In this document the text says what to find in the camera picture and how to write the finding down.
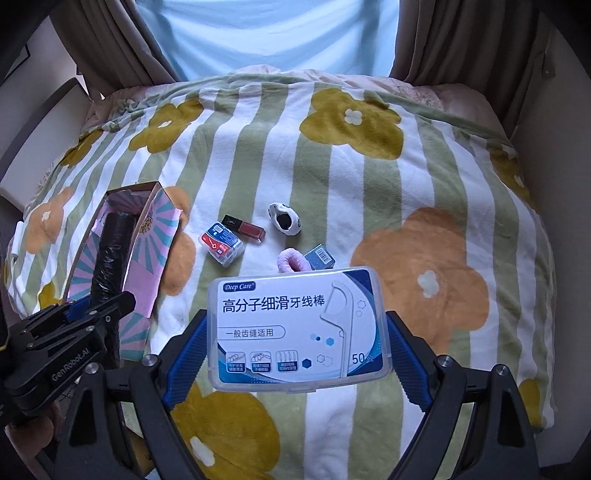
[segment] red lip gloss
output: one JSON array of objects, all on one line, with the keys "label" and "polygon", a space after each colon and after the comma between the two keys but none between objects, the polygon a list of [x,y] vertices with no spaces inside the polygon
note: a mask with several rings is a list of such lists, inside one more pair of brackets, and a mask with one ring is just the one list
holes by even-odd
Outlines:
[{"label": "red lip gloss", "polygon": [[254,240],[262,242],[265,238],[265,229],[252,223],[244,222],[238,218],[231,217],[229,215],[224,216],[222,225],[233,232],[241,233]]}]

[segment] barcode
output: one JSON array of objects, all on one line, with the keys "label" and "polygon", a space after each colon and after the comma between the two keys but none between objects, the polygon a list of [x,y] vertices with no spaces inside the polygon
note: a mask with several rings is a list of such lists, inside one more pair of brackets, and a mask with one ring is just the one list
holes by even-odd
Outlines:
[{"label": "barcode", "polygon": [[330,255],[326,252],[326,250],[322,247],[318,247],[316,249],[316,255],[318,255],[318,257],[322,260],[322,263],[324,265],[327,265],[330,263]]}]

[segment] white toy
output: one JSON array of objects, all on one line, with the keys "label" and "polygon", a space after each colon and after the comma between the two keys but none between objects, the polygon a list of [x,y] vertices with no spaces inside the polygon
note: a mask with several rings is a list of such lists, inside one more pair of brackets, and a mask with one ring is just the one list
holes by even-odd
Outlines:
[{"label": "white toy", "polygon": [[270,204],[269,217],[273,225],[286,235],[297,235],[301,231],[300,217],[294,209],[283,203]]}]

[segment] yellow flower pattern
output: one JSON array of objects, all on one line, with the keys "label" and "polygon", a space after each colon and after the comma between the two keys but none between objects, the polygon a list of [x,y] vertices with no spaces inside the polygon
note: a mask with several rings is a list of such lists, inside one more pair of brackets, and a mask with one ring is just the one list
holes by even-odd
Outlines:
[{"label": "yellow flower pattern", "polygon": [[527,203],[534,210],[537,210],[530,191],[523,182],[523,175],[519,161],[516,157],[510,157],[502,148],[491,148],[491,162],[496,174],[507,188],[512,190],[521,200]]},{"label": "yellow flower pattern", "polygon": [[355,100],[337,88],[312,95],[316,110],[300,125],[309,140],[328,145],[349,144],[358,153],[384,160],[396,160],[404,135],[397,126],[400,115],[377,99]]},{"label": "yellow flower pattern", "polygon": [[2,280],[4,281],[4,286],[8,287],[8,280],[10,279],[10,265],[8,259],[4,260],[4,266],[2,267]]},{"label": "yellow flower pattern", "polygon": [[191,122],[203,112],[199,100],[191,98],[179,106],[167,103],[156,110],[148,126],[129,142],[132,151],[147,147],[150,153],[158,153],[172,147]]},{"label": "yellow flower pattern", "polygon": [[530,420],[530,425],[534,428],[543,428],[542,415],[540,413],[540,388],[535,380],[527,378],[519,384],[519,393]]},{"label": "yellow flower pattern", "polygon": [[82,159],[88,155],[92,144],[96,142],[102,134],[103,131],[98,129],[84,135],[78,142],[78,145],[72,147],[66,152],[66,155],[64,155],[64,158],[62,158],[60,165],[66,166],[68,168],[78,165]]},{"label": "yellow flower pattern", "polygon": [[279,433],[250,393],[215,391],[202,397],[193,383],[171,415],[210,480],[273,480],[267,472],[279,460]]},{"label": "yellow flower pattern", "polygon": [[41,310],[49,305],[61,303],[61,299],[56,298],[56,288],[52,281],[41,289],[37,298],[39,299],[39,308]]}]

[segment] black cap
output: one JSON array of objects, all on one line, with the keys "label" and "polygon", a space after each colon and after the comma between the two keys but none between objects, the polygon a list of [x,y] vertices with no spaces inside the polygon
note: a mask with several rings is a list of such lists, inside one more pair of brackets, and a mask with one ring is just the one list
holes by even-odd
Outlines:
[{"label": "black cap", "polygon": [[233,232],[237,232],[240,226],[242,225],[242,220],[231,217],[229,215],[225,215],[222,220],[222,225],[232,230]]}]

